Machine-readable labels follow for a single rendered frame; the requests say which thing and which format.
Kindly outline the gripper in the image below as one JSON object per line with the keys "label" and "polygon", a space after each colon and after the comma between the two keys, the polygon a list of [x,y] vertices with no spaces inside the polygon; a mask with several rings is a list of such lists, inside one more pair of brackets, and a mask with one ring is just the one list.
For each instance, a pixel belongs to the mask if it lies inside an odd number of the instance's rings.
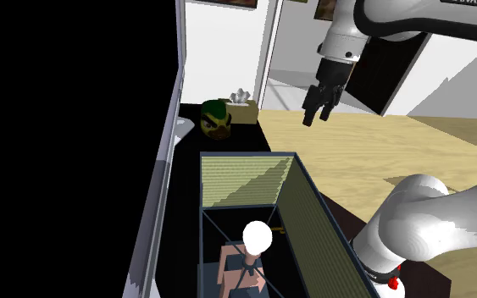
{"label": "gripper", "polygon": [[[327,121],[331,111],[338,105],[342,92],[352,72],[353,63],[343,63],[322,58],[315,75],[319,82],[308,88],[302,108],[305,110],[302,123],[311,126],[318,109],[324,105],[319,118]],[[333,87],[327,100],[324,102],[324,88]]]}

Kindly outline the black door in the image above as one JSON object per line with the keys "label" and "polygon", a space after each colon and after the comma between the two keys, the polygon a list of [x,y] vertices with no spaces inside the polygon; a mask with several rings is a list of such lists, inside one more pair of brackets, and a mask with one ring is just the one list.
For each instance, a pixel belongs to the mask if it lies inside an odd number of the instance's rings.
{"label": "black door", "polygon": [[424,32],[406,41],[371,37],[355,64],[345,91],[372,112],[383,115],[427,37]]}

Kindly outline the tan tissue box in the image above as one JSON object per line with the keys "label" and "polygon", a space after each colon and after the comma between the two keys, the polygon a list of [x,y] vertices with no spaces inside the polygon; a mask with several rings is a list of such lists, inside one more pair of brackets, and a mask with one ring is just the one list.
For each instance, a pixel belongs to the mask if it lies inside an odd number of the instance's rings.
{"label": "tan tissue box", "polygon": [[229,98],[220,98],[226,105],[226,111],[232,116],[232,124],[256,124],[259,108],[248,91],[239,88]]}

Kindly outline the black nightstand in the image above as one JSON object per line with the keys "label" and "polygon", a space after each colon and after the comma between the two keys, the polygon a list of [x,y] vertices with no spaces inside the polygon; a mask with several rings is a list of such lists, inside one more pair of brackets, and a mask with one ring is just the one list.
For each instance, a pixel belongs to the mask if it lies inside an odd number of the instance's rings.
{"label": "black nightstand", "polygon": [[259,124],[233,124],[216,141],[200,127],[201,106],[182,103],[179,115],[195,127],[175,146],[155,281],[161,298],[197,298],[201,152],[268,152]]}

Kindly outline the green duck head toy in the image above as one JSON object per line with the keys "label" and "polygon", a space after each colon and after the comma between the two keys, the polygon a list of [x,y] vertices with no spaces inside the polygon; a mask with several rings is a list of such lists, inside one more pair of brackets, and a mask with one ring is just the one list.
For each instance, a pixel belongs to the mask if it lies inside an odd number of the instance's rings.
{"label": "green duck head toy", "polygon": [[227,110],[227,101],[207,100],[202,104],[200,126],[203,134],[214,140],[223,140],[230,136],[232,116]]}

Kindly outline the lamp with green shade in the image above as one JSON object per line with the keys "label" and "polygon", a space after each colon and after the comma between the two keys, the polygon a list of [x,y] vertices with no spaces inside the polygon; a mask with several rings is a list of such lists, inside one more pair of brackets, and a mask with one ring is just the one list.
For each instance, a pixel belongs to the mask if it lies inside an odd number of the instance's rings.
{"label": "lamp with green shade", "polygon": [[295,152],[200,155],[197,298],[379,298]]}

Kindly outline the brown wall picture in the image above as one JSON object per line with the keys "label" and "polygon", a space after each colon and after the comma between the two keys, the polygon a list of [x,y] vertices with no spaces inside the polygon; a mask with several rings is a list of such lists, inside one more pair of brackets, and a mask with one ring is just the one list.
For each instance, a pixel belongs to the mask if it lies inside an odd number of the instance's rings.
{"label": "brown wall picture", "polygon": [[335,6],[336,0],[318,0],[313,18],[318,20],[332,21]]}

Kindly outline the dark wall picture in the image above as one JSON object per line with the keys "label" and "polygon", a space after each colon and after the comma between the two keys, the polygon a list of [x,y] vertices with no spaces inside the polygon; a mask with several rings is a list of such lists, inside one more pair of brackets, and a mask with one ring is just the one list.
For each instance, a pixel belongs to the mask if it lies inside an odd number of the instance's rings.
{"label": "dark wall picture", "polygon": [[237,6],[241,8],[256,8],[258,6],[258,0],[192,0],[205,3],[216,3],[229,6]]}

